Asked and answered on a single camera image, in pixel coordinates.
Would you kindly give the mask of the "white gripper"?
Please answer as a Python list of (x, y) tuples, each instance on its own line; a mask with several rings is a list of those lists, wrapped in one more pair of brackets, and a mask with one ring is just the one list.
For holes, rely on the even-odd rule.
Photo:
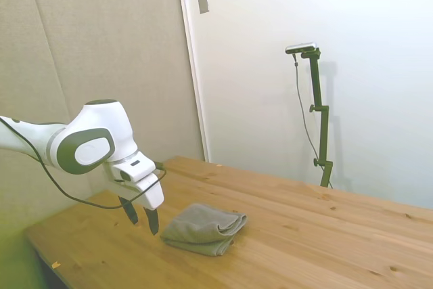
[(142, 205), (152, 235), (159, 232), (157, 208), (164, 202), (164, 194), (153, 162), (124, 162), (121, 164), (103, 164), (108, 177), (108, 189), (118, 195), (120, 205), (133, 225), (139, 221), (133, 204)]

